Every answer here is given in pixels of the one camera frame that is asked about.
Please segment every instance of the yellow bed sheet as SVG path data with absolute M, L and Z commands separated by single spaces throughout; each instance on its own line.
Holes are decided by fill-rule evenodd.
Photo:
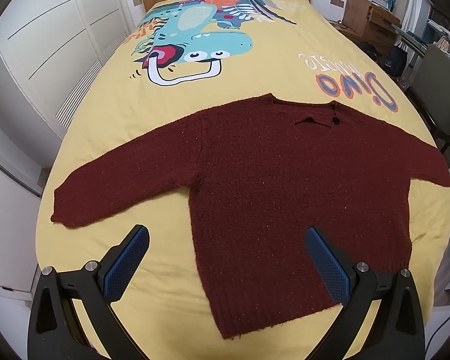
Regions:
M 39 264 L 42 268 L 54 266 L 58 271 L 79 269 L 119 244 L 135 224 L 144 224 L 150 231 L 150 249 L 113 309 L 152 360 L 303 359 L 331 325 L 340 306 L 223 340 L 195 266 L 186 189 L 76 230 L 50 222 L 54 189 L 75 168 L 158 126 L 204 108 L 269 92 L 293 102 L 337 100 L 425 142 L 434 142 L 389 77 L 327 23 L 308 0 L 164 4 L 158 4 L 162 8 L 152 15 L 154 19 L 145 17 L 145 24 L 116 50 L 73 119 L 40 207 L 36 231 Z M 190 7 L 193 9 L 186 16 L 184 10 Z M 175 35 L 172 25 L 178 29 Z M 231 32 L 239 34 L 225 35 Z M 187 36 L 190 39 L 185 45 Z M 252 47 L 244 49 L 243 43 L 249 39 Z M 157 67 L 151 58 L 134 62 L 150 53 L 150 45 L 166 42 L 175 47 L 156 48 Z M 173 54 L 180 54 L 178 43 L 185 49 L 179 60 L 178 54 Z M 204 58 L 214 62 L 193 62 Z M 217 61 L 219 74 L 215 74 Z M 347 83 L 347 76 L 358 88 Z M 367 83 L 373 92 L 365 90 Z M 434 276 L 450 234 L 450 188 L 412 180 L 409 205 L 413 243 L 410 270 L 427 321 L 433 304 Z M 377 306 L 374 302 L 349 354 L 363 344 Z M 92 343 L 105 353 L 80 305 L 78 311 Z

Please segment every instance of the knit fabric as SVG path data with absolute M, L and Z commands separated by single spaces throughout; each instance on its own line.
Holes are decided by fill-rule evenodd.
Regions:
M 304 236 L 320 225 L 353 261 L 408 267 L 410 179 L 450 186 L 440 152 L 337 102 L 271 94 L 197 112 L 109 151 L 55 190 L 80 227 L 190 188 L 196 262 L 224 338 L 331 307 Z

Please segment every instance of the dinosaur print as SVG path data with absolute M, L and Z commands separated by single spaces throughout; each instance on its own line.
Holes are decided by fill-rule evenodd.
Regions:
M 254 19 L 273 21 L 275 18 L 295 24 L 269 7 L 278 8 L 270 0 L 188 0 L 161 5 L 151 10 L 129 37 L 144 38 L 137 43 L 132 55 L 144 54 L 135 62 L 142 64 L 149 80 L 157 85 L 170 86 L 216 77 L 222 71 L 223 59 L 253 48 L 252 39 L 240 31 L 242 23 Z M 205 31 L 209 24 L 216 24 L 218 31 Z M 186 62 L 210 65 L 205 73 L 174 79 L 161 76 L 160 69 L 172 63 Z

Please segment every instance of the cartoon dinosaur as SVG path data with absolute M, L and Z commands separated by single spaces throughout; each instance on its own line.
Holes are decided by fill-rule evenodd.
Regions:
M 234 29 L 229 21 L 212 19 L 217 12 L 214 4 L 173 5 L 165 9 L 154 10 L 145 18 L 166 19 L 164 26 L 153 35 L 151 49 L 146 47 L 150 38 L 142 40 L 135 48 L 138 53 L 150 50 L 145 57 L 135 62 L 142 62 L 142 69 L 147 69 L 148 78 L 155 84 L 169 86 L 218 76 L 222 70 L 222 59 L 246 53 L 253 47 L 251 38 L 240 31 L 201 32 L 210 23 L 222 23 Z M 174 62 L 210 62 L 210 68 L 206 73 L 175 79 L 162 78 L 158 69 Z

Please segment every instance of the sweater sleeve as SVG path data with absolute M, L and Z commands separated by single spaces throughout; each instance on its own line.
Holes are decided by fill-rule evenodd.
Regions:
M 198 114 L 159 127 L 73 171 L 55 190 L 52 222 L 80 227 L 197 179 Z
M 397 140 L 411 179 L 450 187 L 450 173 L 440 150 L 406 132 L 400 134 Z

